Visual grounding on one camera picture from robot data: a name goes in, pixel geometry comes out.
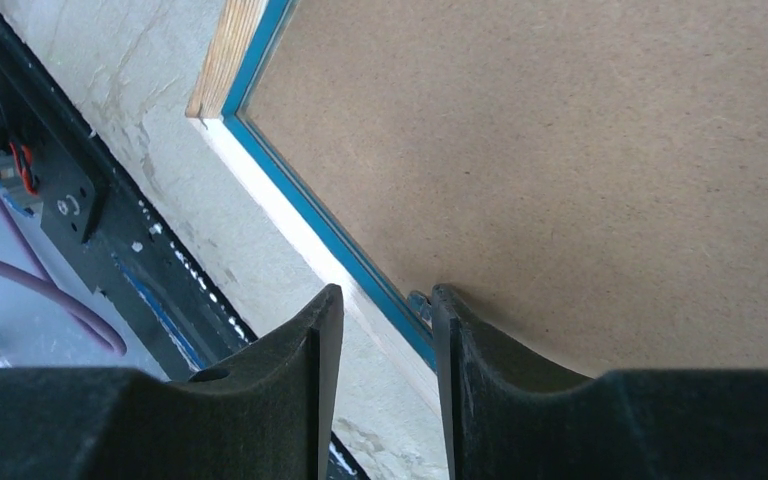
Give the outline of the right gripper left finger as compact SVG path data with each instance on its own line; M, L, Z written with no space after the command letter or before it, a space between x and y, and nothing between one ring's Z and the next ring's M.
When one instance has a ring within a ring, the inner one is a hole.
M131 368L0 369L0 479L322 479L340 287L184 382Z

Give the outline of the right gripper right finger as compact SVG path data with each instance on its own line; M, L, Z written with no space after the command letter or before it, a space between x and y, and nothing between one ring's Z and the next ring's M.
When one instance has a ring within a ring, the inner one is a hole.
M431 295L454 479L768 479L768 369L589 378Z

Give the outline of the blue wooden picture frame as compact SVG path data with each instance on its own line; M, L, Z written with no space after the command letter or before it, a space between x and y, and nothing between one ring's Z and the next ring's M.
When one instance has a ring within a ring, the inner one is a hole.
M186 116L316 275L343 287L361 328L438 413L429 327L250 118L250 101L295 6L293 1L225 2Z

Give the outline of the brown cardboard backing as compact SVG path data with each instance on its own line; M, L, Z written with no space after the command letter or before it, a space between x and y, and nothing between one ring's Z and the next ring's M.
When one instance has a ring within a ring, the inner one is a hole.
M768 1L301 1L246 114L402 293L587 375L768 367Z

